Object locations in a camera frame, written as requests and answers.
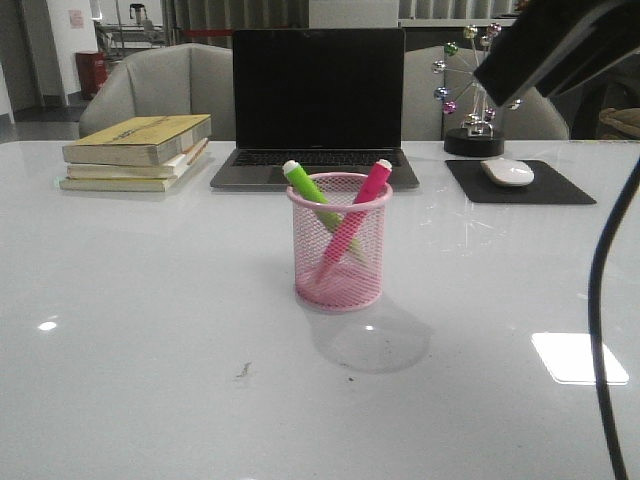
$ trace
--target gray armchair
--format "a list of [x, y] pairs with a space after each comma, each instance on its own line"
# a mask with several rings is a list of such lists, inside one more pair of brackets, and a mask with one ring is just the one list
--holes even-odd
[[[464, 116], [472, 111], [471, 91], [460, 96], [458, 109], [451, 115], [444, 115], [440, 102], [433, 98], [433, 91], [442, 86], [451, 90], [452, 98], [456, 97], [470, 80], [469, 75], [455, 71], [432, 73], [433, 62], [442, 59], [442, 47], [424, 48], [405, 55], [403, 140], [441, 140], [444, 132], [458, 128]], [[469, 71], [469, 65], [474, 62], [473, 52], [465, 49], [447, 59], [456, 70]], [[494, 125], [507, 140], [566, 140], [570, 137], [567, 123], [549, 99], [531, 89], [522, 100], [516, 111], [498, 110]]]
[[124, 59], [80, 117], [86, 136], [134, 116], [210, 113], [214, 140], [235, 138], [231, 50], [188, 43]]

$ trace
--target laptop keyboard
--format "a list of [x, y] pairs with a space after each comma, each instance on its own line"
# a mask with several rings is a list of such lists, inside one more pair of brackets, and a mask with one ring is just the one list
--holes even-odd
[[243, 150], [234, 166], [278, 166], [288, 160], [310, 167], [345, 167], [373, 165], [380, 159], [400, 165], [399, 152], [393, 150]]

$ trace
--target white table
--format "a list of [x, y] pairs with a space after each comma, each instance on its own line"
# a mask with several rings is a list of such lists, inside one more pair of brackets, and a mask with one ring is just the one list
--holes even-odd
[[[588, 331], [593, 250], [640, 144], [507, 143], [586, 206], [470, 203], [440, 143], [405, 144], [421, 187], [388, 206], [383, 296], [342, 315], [296, 299], [284, 193], [210, 189], [233, 144], [167, 194], [60, 191], [62, 145], [0, 145], [0, 478], [613, 477], [594, 388], [556, 383], [531, 336]], [[638, 203], [603, 291], [631, 478]]]

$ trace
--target black cable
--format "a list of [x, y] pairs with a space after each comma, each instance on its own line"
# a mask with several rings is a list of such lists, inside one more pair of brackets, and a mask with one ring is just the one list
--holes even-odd
[[633, 200], [633, 196], [638, 189], [640, 183], [640, 160], [636, 163], [635, 168], [629, 175], [618, 200], [616, 200], [609, 218], [602, 230], [600, 240], [596, 246], [596, 251], [591, 264], [591, 274], [589, 277], [589, 333], [591, 335], [591, 351], [593, 355], [593, 369], [596, 379], [596, 392], [598, 395], [598, 403], [600, 405], [600, 416], [602, 418], [602, 426], [604, 435], [609, 449], [609, 458], [616, 480], [628, 480], [627, 470], [620, 449], [618, 433], [616, 431], [616, 422], [613, 415], [613, 407], [611, 405], [611, 396], [609, 395], [609, 385], [607, 384], [607, 374], [604, 366], [604, 351], [602, 347], [602, 322], [601, 322], [601, 290], [602, 275], [604, 272], [605, 262], [609, 248], [613, 243], [615, 234], [622, 223], [622, 219], [627, 208]]

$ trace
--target laptop screen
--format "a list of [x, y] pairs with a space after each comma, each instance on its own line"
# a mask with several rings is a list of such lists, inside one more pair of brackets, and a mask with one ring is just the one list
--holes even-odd
[[404, 31], [238, 30], [239, 148], [400, 146]]

